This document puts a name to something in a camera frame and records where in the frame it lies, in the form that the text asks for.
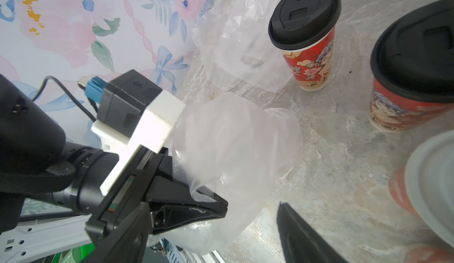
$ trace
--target black plastic lid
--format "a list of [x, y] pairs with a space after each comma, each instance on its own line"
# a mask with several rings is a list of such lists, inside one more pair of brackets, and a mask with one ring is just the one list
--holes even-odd
[[378, 39], [375, 78], [415, 101], [454, 103], [454, 0], [440, 0], [403, 16]]
[[268, 26], [271, 42], [298, 50], [323, 38], [341, 14], [341, 0], [281, 0]]

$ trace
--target clear plastic bag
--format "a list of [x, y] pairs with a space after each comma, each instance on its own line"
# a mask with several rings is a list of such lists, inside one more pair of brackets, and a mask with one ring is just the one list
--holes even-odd
[[275, 181], [296, 163], [302, 132], [293, 112], [259, 108], [233, 94], [188, 105], [173, 131], [173, 177], [196, 201], [206, 186], [228, 202], [224, 219], [163, 234], [197, 254], [223, 248], [260, 213]]
[[226, 90], [235, 80], [279, 92], [292, 72], [268, 37], [280, 0], [216, 0], [193, 28], [194, 42], [210, 80]]

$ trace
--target countertop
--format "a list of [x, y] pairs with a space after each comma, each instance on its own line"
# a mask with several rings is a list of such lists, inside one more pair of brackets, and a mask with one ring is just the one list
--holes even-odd
[[[275, 223], [280, 201], [290, 203], [351, 263], [403, 262], [414, 244], [446, 246], [420, 218], [394, 202], [388, 180], [418, 145], [454, 129], [454, 113], [398, 134], [380, 132], [368, 120], [369, 60], [376, 40], [401, 16], [434, 1], [342, 0], [326, 87], [305, 92], [292, 78], [278, 94], [244, 82], [227, 90], [263, 108], [291, 109], [304, 136], [304, 161], [279, 180], [258, 218], [220, 250], [227, 262], [284, 262]], [[196, 54], [177, 96], [190, 104], [220, 93]]]

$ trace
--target floral wallpaper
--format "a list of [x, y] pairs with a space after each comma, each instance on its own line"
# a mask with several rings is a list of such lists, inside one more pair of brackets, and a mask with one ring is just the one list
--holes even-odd
[[[0, 0], [0, 74], [27, 96], [58, 78], [93, 114], [77, 80], [135, 69], [175, 93], [196, 50], [191, 28], [214, 0]], [[100, 147], [92, 122], [52, 81], [36, 104], [67, 141]], [[23, 215], [58, 209], [26, 200]]]

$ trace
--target white 3d-printed bracket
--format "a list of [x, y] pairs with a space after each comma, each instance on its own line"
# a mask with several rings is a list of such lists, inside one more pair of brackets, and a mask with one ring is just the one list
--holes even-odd
[[141, 146], [158, 153], [175, 127], [186, 105], [166, 90], [145, 108], [131, 138], [96, 120], [91, 130], [101, 138], [102, 150], [118, 154], [118, 163], [101, 184], [101, 193], [109, 192], [118, 176]]

